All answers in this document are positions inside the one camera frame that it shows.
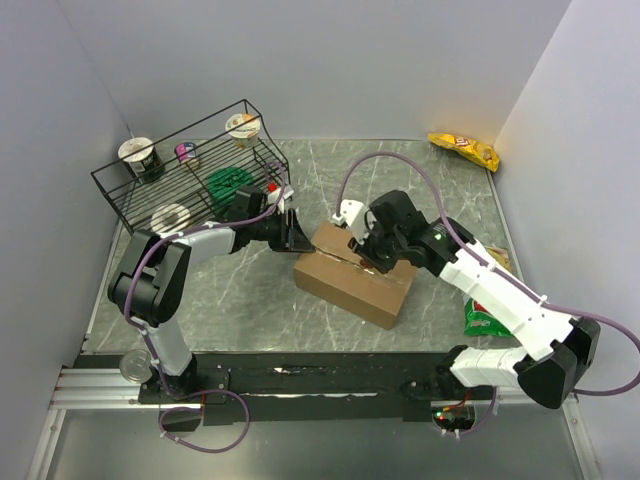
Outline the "brown cardboard express box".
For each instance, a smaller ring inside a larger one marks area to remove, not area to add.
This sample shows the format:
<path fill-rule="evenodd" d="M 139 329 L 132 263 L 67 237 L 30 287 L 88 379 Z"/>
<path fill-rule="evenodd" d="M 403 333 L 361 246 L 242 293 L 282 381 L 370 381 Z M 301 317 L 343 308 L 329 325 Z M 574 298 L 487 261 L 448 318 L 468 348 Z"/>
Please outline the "brown cardboard express box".
<path fill-rule="evenodd" d="M 364 266 L 349 248 L 351 234 L 328 221 L 315 231 L 315 251 L 294 266 L 296 286 L 385 330 L 395 325 L 417 269 L 400 261 L 382 274 Z"/>

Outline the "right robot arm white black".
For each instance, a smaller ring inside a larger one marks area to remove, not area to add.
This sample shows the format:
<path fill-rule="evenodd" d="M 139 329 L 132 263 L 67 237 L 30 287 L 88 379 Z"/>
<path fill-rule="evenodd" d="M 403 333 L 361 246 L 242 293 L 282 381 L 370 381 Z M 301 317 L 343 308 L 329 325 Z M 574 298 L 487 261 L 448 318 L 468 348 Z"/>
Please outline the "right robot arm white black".
<path fill-rule="evenodd" d="M 399 190 L 370 205 L 345 199 L 334 219 L 350 230 L 350 249 L 369 266 L 386 273 L 406 260 L 428 270 L 485 308 L 518 341 L 507 349 L 453 348 L 437 374 L 444 396 L 456 399 L 476 386 L 513 387 L 557 409 L 591 366 L 598 323 L 553 310 L 456 221 L 427 221 Z"/>

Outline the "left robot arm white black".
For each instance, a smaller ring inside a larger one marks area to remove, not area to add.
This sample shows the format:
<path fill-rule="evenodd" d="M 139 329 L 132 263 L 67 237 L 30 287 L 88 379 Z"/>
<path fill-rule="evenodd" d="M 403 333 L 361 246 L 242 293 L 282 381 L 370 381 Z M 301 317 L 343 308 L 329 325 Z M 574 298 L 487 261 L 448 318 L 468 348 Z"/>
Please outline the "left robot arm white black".
<path fill-rule="evenodd" d="M 208 221 L 167 234 L 138 230 L 131 237 L 110 281 L 108 299 L 141 334 L 152 372 L 174 401 L 188 401 L 198 389 L 197 359 L 176 317 L 189 268 L 234 254 L 253 241 L 267 243 L 274 252 L 315 251 L 296 210 L 281 209 L 281 201 L 281 193 L 270 200 L 259 188 L 242 186 L 223 223 Z"/>

